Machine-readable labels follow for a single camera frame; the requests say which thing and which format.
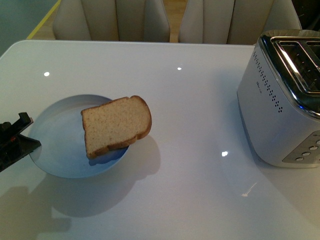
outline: plate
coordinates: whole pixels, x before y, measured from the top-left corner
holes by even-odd
[[[114,166],[129,147],[110,151],[89,160],[81,110],[99,106],[110,99],[98,95],[76,95],[45,109],[31,125],[28,136],[41,146],[30,153],[33,162],[45,172],[62,178],[86,178]]]

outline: chair backrest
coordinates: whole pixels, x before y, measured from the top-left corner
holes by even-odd
[[[178,41],[251,45],[275,29],[301,29],[291,0],[188,0]]]
[[[57,40],[169,42],[163,0],[62,0]]]

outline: floor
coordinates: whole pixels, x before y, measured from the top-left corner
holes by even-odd
[[[168,16],[170,24],[170,42],[178,42],[178,33],[180,28],[180,23],[185,12],[187,0],[163,0],[164,7]],[[55,19],[57,12],[56,8],[48,19],[43,23],[43,25],[38,29],[38,31],[31,37],[31,39],[38,40],[54,40],[54,34],[52,32],[52,23]]]

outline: toaster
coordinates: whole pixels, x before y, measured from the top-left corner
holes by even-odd
[[[237,98],[248,142],[259,158],[278,167],[320,166],[319,32],[264,32]]]

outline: white table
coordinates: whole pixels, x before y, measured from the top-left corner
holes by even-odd
[[[0,239],[320,239],[320,168],[273,167],[248,146],[236,92],[253,48],[13,45],[0,58],[1,123],[95,94],[140,95],[153,125],[98,176],[52,176],[29,156],[1,172]]]

